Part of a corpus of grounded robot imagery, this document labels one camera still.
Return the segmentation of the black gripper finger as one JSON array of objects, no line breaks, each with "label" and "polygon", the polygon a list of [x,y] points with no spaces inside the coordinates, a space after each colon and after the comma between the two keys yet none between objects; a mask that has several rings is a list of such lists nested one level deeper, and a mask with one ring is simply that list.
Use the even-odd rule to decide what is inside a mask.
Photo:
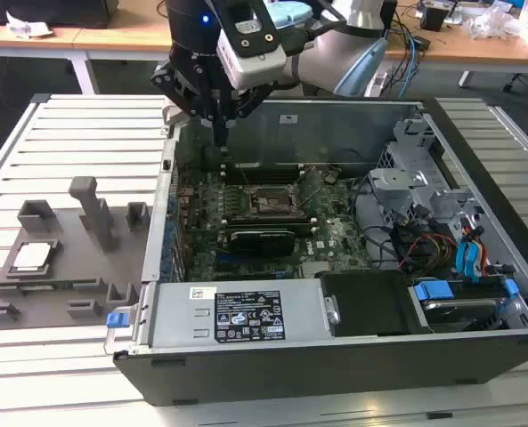
[{"label": "black gripper finger", "polygon": [[188,68],[179,70],[166,60],[157,65],[151,82],[188,117],[198,118],[201,124],[210,127],[213,143],[223,146],[223,119],[206,65],[193,60]]},{"label": "black gripper finger", "polygon": [[235,120],[251,114],[273,91],[273,84],[264,84],[246,90],[244,93],[227,91],[221,97],[221,146],[227,145],[229,130]]}]

